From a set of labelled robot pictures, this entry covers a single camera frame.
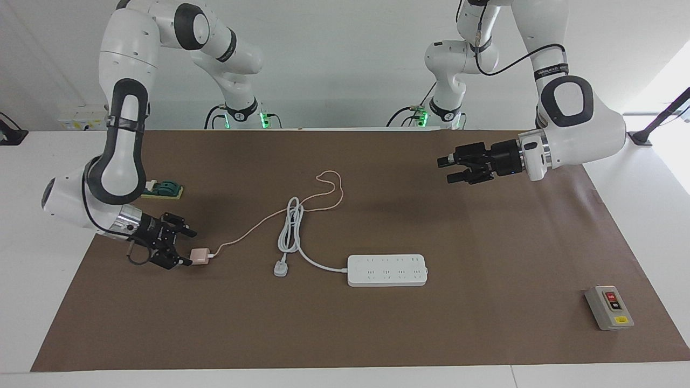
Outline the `white power strip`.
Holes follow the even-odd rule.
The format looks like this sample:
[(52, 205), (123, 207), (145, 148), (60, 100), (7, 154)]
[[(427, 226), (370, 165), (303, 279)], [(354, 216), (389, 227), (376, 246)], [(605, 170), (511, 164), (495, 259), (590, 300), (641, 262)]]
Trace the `white power strip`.
[(421, 254), (351, 255), (347, 281), (351, 287), (419, 287), (428, 269)]

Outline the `white box with yellow labels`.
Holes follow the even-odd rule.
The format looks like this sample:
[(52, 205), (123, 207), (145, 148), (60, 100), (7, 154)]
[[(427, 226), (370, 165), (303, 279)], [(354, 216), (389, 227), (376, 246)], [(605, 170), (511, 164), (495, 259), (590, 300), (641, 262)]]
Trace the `white box with yellow labels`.
[(70, 131), (103, 131), (106, 130), (105, 111), (63, 112), (58, 122), (63, 130)]

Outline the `brown table mat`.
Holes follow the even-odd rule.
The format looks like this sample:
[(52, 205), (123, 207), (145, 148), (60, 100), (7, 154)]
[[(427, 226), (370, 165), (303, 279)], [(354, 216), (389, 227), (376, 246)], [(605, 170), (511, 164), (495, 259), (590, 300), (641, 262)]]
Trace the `brown table mat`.
[[(153, 131), (146, 174), (182, 199), (136, 203), (179, 214), (185, 254), (235, 240), (290, 197), (343, 178), (337, 209), (308, 213), (306, 253), (342, 268), (355, 254), (421, 254), (421, 287), (354, 288), (288, 258), (274, 276), (283, 216), (208, 265), (135, 267), (98, 236), (33, 371), (357, 368), (687, 361), (690, 348), (583, 167), (545, 179), (446, 182), (437, 159), (508, 131)], [(602, 331), (584, 292), (615, 286), (632, 328)]]

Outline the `green knife switch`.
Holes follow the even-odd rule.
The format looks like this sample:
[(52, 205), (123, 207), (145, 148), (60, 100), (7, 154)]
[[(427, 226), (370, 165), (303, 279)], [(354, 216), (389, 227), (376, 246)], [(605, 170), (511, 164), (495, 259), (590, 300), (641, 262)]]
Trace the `green knife switch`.
[(141, 198), (178, 200), (182, 197), (183, 186), (172, 180), (147, 181)]

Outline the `black clamp mount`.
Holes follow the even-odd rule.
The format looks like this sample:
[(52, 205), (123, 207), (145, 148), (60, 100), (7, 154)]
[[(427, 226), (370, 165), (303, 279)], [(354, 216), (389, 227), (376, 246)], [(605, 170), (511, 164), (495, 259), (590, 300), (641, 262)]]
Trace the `black clamp mount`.
[(20, 127), (15, 120), (0, 111), (0, 146), (20, 145), (27, 135), (28, 130)]

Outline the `grey on-off switch box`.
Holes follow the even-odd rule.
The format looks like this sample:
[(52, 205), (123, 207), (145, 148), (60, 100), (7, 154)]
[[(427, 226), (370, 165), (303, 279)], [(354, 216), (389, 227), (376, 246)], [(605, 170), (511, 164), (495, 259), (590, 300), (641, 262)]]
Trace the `grey on-off switch box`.
[(586, 290), (584, 297), (600, 330), (616, 331), (635, 326), (615, 286), (596, 285)]

